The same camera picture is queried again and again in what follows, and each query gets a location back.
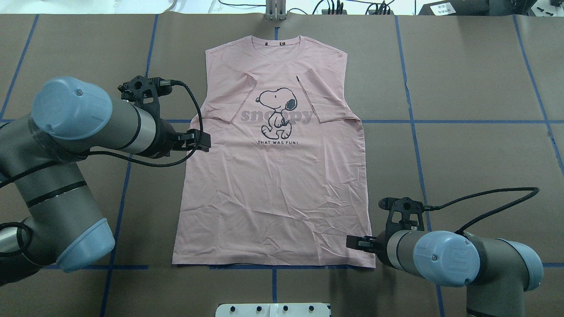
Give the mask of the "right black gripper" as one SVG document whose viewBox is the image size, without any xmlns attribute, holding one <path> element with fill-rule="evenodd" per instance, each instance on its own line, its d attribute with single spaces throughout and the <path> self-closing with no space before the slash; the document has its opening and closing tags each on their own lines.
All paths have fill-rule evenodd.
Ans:
<svg viewBox="0 0 564 317">
<path fill-rule="evenodd" d="M 377 259 L 387 267 L 393 267 L 387 253 L 387 237 L 382 232 L 374 236 L 351 236 L 346 237 L 346 247 L 357 251 L 375 251 Z"/>
</svg>

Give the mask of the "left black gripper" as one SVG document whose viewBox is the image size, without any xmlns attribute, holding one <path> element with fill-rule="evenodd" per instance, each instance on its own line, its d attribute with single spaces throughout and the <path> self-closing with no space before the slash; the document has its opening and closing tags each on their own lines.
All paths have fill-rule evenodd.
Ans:
<svg viewBox="0 0 564 317">
<path fill-rule="evenodd" d="M 170 157 L 177 140 L 178 151 L 202 151 L 209 152 L 211 143 L 208 142 L 208 133 L 198 129 L 189 129 L 183 134 L 175 131 L 172 124 L 161 118 L 153 118 L 156 126 L 155 140 L 153 146 L 153 159 Z"/>
</svg>

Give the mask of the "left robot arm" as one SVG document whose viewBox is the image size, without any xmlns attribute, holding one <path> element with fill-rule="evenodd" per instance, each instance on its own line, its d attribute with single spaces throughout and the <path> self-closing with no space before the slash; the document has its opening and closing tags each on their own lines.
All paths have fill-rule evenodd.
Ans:
<svg viewBox="0 0 564 317">
<path fill-rule="evenodd" d="M 136 76 L 111 97 L 74 77 L 50 79 L 34 97 L 30 114 L 1 126 L 1 186 L 14 184 L 30 211 L 22 221 L 1 224 L 1 285 L 26 279 L 49 265 L 70 273 L 103 258 L 115 247 L 77 163 L 111 156 L 133 164 L 167 168 L 135 156 L 159 159 L 172 151 L 210 149 L 199 127 L 176 132 L 160 116 L 159 97 L 178 80 Z"/>
</svg>

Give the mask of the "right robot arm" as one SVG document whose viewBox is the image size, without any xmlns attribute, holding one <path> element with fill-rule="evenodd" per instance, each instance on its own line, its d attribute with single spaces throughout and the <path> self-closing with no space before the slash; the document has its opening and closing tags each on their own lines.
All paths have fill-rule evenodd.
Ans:
<svg viewBox="0 0 564 317">
<path fill-rule="evenodd" d="M 349 235 L 346 246 L 435 285 L 466 288 L 468 317 L 524 317 L 524 293 L 538 289 L 544 278 L 542 261 L 528 245 L 468 232 Z"/>
</svg>

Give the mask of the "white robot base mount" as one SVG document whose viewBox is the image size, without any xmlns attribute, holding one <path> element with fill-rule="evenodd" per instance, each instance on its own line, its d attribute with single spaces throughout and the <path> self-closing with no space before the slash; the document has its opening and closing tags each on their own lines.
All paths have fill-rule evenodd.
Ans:
<svg viewBox="0 0 564 317">
<path fill-rule="evenodd" d="M 231 303 L 217 307 L 216 317 L 331 317 L 330 304 L 321 302 Z"/>
</svg>

